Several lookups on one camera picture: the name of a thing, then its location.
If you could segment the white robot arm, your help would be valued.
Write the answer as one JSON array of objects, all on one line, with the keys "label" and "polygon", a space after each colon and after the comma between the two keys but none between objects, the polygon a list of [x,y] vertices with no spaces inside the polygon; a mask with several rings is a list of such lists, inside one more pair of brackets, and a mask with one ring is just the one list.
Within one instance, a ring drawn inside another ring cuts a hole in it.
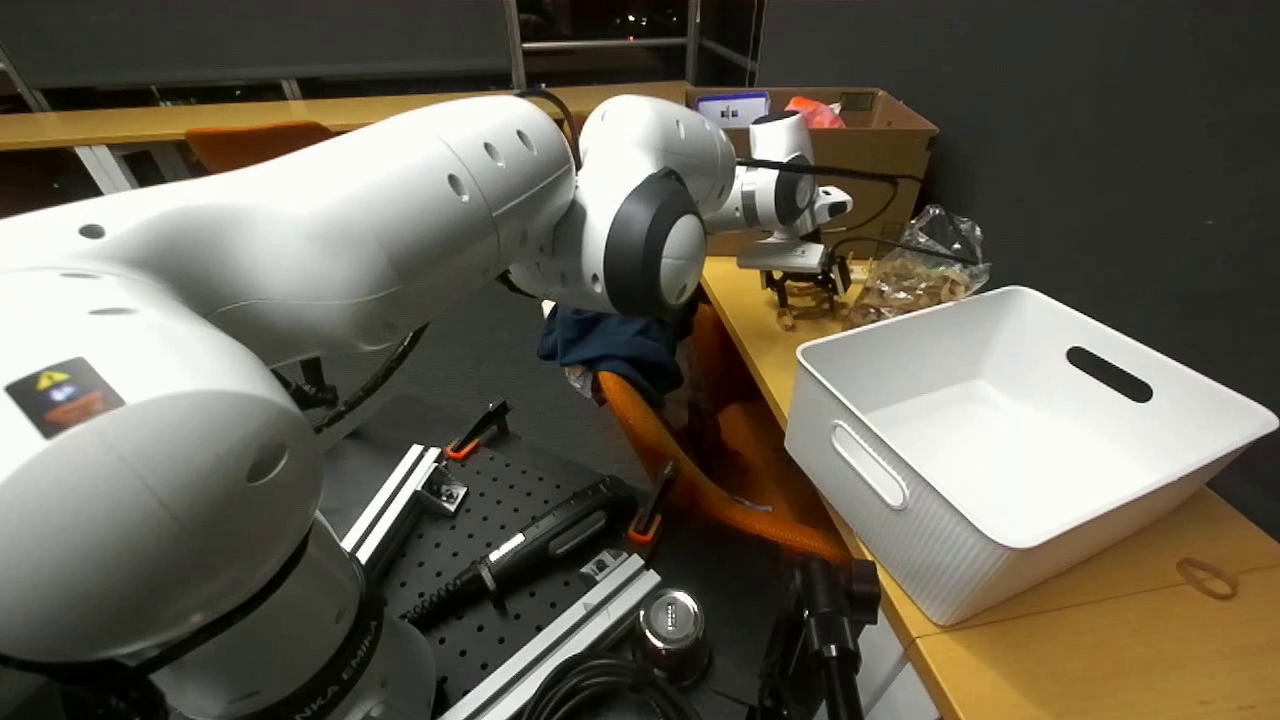
[{"label": "white robot arm", "polygon": [[707,115],[522,96],[0,220],[0,660],[136,720],[430,720],[432,649],[321,513],[293,359],[508,279],[662,315],[744,226]]}]

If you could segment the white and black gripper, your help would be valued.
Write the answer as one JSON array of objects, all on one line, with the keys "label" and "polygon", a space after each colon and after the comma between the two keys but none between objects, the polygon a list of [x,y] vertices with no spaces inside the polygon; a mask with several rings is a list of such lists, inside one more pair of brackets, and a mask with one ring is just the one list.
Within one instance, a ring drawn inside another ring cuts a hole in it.
[{"label": "white and black gripper", "polygon": [[852,213],[852,197],[836,186],[786,191],[761,209],[764,241],[747,243],[737,266],[752,270],[775,298],[792,279],[814,279],[836,298],[850,286],[843,266],[829,252],[824,229]]}]

